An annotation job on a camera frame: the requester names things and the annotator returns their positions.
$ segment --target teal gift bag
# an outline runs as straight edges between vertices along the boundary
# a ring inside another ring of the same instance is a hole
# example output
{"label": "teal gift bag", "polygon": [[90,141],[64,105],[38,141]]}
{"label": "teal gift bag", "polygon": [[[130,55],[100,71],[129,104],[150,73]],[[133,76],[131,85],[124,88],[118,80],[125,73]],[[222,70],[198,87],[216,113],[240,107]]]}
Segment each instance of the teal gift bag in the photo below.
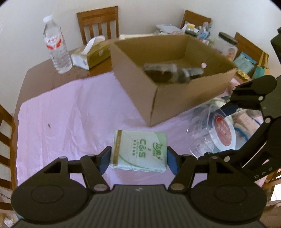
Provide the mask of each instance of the teal gift bag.
{"label": "teal gift bag", "polygon": [[262,65],[263,55],[264,55],[264,51],[262,52],[262,55],[261,55],[261,57],[260,57],[259,64],[257,65],[256,70],[255,70],[255,72],[254,72],[254,75],[253,75],[253,78],[254,78],[254,79],[264,76],[265,67],[262,67],[262,66],[261,66],[261,65]]}

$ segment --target pink tablecloth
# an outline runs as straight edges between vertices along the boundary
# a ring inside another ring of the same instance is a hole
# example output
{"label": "pink tablecloth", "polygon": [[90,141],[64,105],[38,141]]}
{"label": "pink tablecloth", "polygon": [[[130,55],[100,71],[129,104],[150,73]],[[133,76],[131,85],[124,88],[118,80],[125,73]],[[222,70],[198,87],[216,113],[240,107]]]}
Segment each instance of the pink tablecloth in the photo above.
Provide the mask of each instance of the pink tablecloth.
{"label": "pink tablecloth", "polygon": [[[178,154],[188,152],[188,111],[154,127],[147,127],[114,74],[77,80],[22,104],[17,151],[18,184],[60,156],[77,160],[99,154],[112,145],[117,129],[165,132]],[[83,183],[81,175],[71,178]],[[107,169],[104,179],[114,184],[165,184],[174,175]]]}

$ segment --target tissue packet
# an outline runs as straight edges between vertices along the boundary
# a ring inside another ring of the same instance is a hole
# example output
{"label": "tissue packet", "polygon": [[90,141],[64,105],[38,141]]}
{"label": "tissue packet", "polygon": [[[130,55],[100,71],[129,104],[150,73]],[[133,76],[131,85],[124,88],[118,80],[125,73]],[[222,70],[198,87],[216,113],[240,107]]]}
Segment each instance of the tissue packet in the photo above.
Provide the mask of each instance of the tissue packet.
{"label": "tissue packet", "polygon": [[144,172],[165,172],[167,135],[160,132],[115,131],[110,166]]}
{"label": "tissue packet", "polygon": [[74,66],[89,70],[110,57],[109,47],[115,40],[105,40],[92,46],[87,54],[83,54],[86,46],[76,49],[72,54]]}

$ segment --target round red sticker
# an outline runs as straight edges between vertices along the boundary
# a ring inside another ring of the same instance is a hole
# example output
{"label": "round red sticker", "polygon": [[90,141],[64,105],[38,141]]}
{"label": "round red sticker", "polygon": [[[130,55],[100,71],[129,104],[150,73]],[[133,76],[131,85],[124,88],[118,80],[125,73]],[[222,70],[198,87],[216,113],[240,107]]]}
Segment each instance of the round red sticker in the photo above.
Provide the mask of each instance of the round red sticker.
{"label": "round red sticker", "polygon": [[221,116],[215,117],[215,129],[221,143],[229,146],[231,144],[231,131],[228,123]]}

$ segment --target bag handle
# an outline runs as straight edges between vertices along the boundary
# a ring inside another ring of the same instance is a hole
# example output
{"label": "bag handle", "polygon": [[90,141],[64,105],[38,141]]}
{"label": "bag handle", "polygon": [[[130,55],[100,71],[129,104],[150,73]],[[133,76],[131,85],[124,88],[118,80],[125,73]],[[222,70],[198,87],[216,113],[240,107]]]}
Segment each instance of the bag handle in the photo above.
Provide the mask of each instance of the bag handle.
{"label": "bag handle", "polygon": [[265,59],[264,59],[264,67],[268,68],[268,54],[265,54]]}
{"label": "bag handle", "polygon": [[262,66],[263,55],[264,55],[264,51],[262,52],[262,55],[260,57],[260,61],[259,61],[259,64],[258,64],[259,67]]}

